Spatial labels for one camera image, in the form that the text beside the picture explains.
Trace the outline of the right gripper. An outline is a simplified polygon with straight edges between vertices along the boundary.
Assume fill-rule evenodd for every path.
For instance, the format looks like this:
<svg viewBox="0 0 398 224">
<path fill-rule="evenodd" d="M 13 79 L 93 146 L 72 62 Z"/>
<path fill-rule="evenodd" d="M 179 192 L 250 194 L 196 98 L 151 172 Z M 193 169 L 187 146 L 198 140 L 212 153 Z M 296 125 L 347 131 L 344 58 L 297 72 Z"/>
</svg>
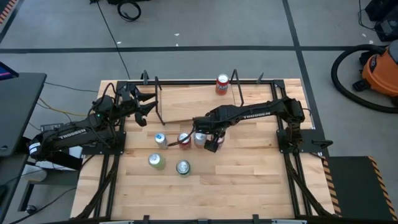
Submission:
<svg viewBox="0 0 398 224">
<path fill-rule="evenodd" d="M 204 148 L 216 152 L 219 148 L 219 140 L 225 135 L 229 126 L 228 107 L 219 106 L 210 111 L 206 116 L 193 118 L 193 126 L 197 133 L 211 135 L 211 140 L 206 140 Z"/>
</svg>

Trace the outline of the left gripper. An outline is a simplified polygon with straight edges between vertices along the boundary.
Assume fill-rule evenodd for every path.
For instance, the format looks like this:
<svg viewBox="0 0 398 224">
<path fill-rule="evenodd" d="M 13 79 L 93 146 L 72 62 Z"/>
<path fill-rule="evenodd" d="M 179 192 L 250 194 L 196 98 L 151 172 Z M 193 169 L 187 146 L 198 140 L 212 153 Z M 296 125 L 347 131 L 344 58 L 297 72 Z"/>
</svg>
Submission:
<svg viewBox="0 0 398 224">
<path fill-rule="evenodd" d="M 135 121 L 139 126 L 146 126 L 147 121 L 143 116 L 147 116 L 150 111 L 157 106 L 157 102 L 153 101 L 146 105 L 141 105 L 140 101 L 147 101 L 156 97 L 155 93 L 141 93 L 135 85 L 126 84 L 121 88 L 121 109 L 120 116 L 130 117 L 134 114 Z"/>
</svg>

